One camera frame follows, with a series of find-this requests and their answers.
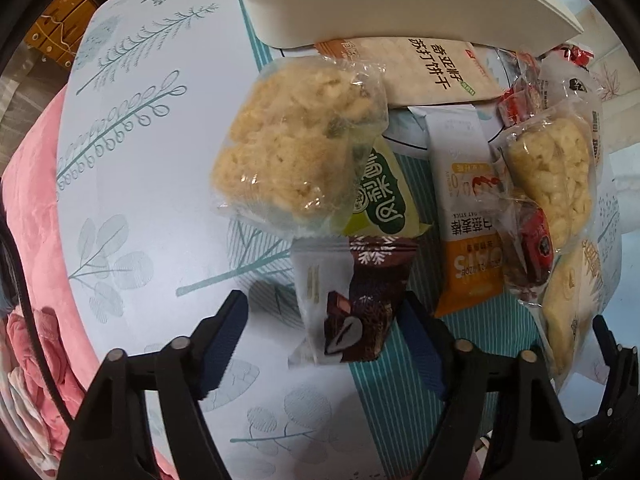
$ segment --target brown wrapper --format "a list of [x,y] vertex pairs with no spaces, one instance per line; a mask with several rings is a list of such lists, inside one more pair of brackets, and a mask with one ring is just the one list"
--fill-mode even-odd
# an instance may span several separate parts
[[402,303],[416,249],[416,242],[399,237],[295,240],[291,259],[307,357],[316,364],[375,360]]

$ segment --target plastic wrapper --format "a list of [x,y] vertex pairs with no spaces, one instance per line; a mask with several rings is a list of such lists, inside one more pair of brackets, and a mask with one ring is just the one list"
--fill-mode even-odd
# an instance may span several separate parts
[[516,60],[520,75],[498,103],[498,111],[507,128],[527,121],[543,110],[538,79],[540,66],[537,60],[525,52],[518,52]]
[[524,303],[535,303],[554,264],[545,213],[522,190],[498,200],[494,225],[502,241],[502,274],[508,291]]
[[433,38],[354,38],[316,43],[321,54],[385,65],[391,107],[494,99],[502,89],[471,43]]
[[420,224],[396,156],[386,140],[378,137],[369,153],[353,215],[343,234],[415,238],[427,228]]
[[575,62],[564,57],[564,50],[553,50],[540,65],[540,89],[543,106],[549,108],[575,96],[575,110],[589,124],[591,142],[593,143],[593,157],[596,168],[596,181],[602,176],[602,101],[598,95],[600,85],[589,72],[576,65],[584,62],[578,56]]
[[416,249],[401,237],[294,240],[291,261],[306,339],[289,365],[376,359],[404,298]]
[[478,197],[499,183],[475,108],[412,107],[424,117],[438,203],[444,287],[435,315],[475,306],[504,290],[500,237]]
[[542,208],[556,253],[571,250],[590,225],[595,197],[588,124],[565,100],[503,135],[514,184]]
[[340,234],[388,125],[382,72],[320,56],[269,63],[211,173],[221,211],[283,238]]
[[547,368],[560,390],[574,371],[593,317],[600,310],[600,295],[594,294],[602,280],[598,248],[583,240],[560,257],[533,315],[545,351]]

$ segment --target wooden furniture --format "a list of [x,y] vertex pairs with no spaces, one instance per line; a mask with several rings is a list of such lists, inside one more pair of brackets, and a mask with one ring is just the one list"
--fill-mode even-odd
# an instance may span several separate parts
[[71,69],[82,35],[105,0],[54,0],[33,23],[24,41]]

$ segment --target teal striped cloth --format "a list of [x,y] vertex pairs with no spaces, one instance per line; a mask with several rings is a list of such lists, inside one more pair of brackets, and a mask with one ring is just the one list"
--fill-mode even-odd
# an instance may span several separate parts
[[[258,70],[272,60],[271,51],[255,35],[239,0]],[[431,229],[420,239],[420,247],[409,288],[431,311],[442,291],[442,250],[438,214],[429,163],[396,155],[404,172],[420,221]],[[444,317],[456,338],[473,341],[485,352],[515,356],[537,341],[538,330],[526,309],[509,294]],[[369,429],[388,479],[410,475],[420,462],[440,418],[443,403],[422,386],[402,333],[394,323],[377,361],[350,364]],[[495,395],[488,395],[479,434],[491,429]]]

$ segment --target green label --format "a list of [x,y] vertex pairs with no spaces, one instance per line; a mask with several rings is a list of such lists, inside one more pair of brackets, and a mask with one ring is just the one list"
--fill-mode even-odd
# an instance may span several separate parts
[[385,157],[374,149],[367,159],[353,209],[354,213],[363,211],[386,234],[394,235],[404,228],[406,205],[398,180],[391,173]]
[[465,83],[464,81],[460,81],[460,85],[471,95],[476,95],[476,91],[473,88],[471,88],[471,86],[469,86],[468,83]]

